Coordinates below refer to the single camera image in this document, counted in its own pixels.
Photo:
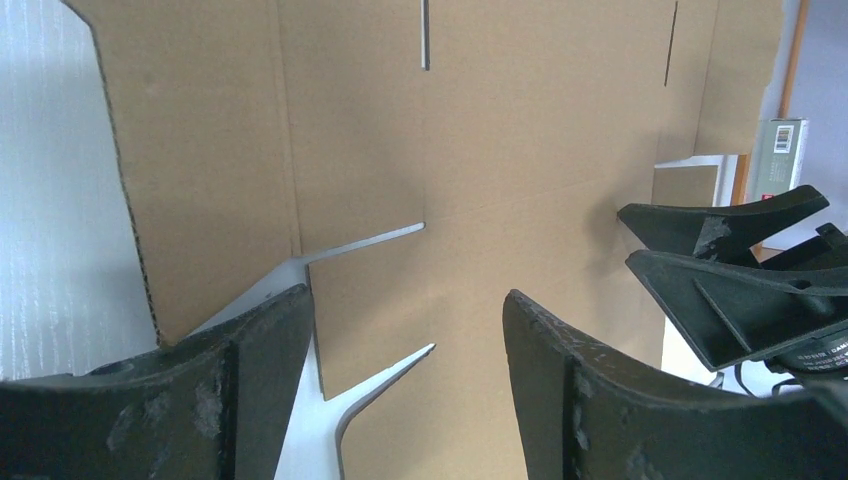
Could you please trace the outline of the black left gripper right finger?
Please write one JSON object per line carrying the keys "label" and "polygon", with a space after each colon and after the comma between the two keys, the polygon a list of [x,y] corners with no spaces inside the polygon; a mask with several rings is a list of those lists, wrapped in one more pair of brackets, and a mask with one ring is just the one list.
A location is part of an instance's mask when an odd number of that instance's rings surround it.
{"label": "black left gripper right finger", "polygon": [[769,398],[693,383],[558,319],[518,290],[502,326],[532,479],[843,479],[847,387]]}

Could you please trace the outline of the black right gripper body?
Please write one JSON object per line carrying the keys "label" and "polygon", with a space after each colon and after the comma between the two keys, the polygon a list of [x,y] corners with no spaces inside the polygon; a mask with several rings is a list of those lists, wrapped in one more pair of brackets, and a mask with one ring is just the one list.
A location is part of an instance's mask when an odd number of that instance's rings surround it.
{"label": "black right gripper body", "polygon": [[[761,263],[767,270],[831,270],[847,267],[847,235],[835,225],[826,223],[816,235]],[[800,386],[806,379],[847,379],[847,296],[835,298],[803,296],[808,310],[824,316],[831,327],[794,348],[765,362],[773,373],[789,373],[790,379],[775,384],[773,396],[783,388]]]}

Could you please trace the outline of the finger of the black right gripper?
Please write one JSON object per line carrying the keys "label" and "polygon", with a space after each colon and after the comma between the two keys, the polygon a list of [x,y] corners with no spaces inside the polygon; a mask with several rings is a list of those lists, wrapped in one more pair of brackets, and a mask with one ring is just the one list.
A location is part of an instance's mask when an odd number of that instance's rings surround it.
{"label": "finger of the black right gripper", "polygon": [[801,185],[765,200],[728,207],[630,203],[617,217],[649,250],[731,263],[828,206],[816,188]]}
{"label": "finger of the black right gripper", "polygon": [[767,361],[831,327],[803,296],[847,296],[847,269],[779,271],[639,250],[627,267],[711,371]]}

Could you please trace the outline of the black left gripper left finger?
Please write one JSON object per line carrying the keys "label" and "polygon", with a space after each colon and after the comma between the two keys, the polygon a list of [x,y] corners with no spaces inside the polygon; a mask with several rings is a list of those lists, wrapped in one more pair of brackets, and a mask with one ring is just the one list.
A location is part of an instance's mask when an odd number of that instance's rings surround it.
{"label": "black left gripper left finger", "polygon": [[296,285],[170,348],[1,385],[5,479],[271,479],[314,327]]}

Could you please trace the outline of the brown cardboard box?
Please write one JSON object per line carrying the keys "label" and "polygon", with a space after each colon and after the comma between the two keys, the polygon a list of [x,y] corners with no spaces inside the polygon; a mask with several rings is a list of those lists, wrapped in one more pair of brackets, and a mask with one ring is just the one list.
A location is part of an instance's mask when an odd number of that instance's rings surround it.
{"label": "brown cardboard box", "polygon": [[[658,163],[751,150],[779,1],[74,1],[91,27],[158,342],[312,255],[351,479],[526,477],[518,289],[650,365],[664,317],[617,211]],[[326,259],[409,225],[422,230]]]}

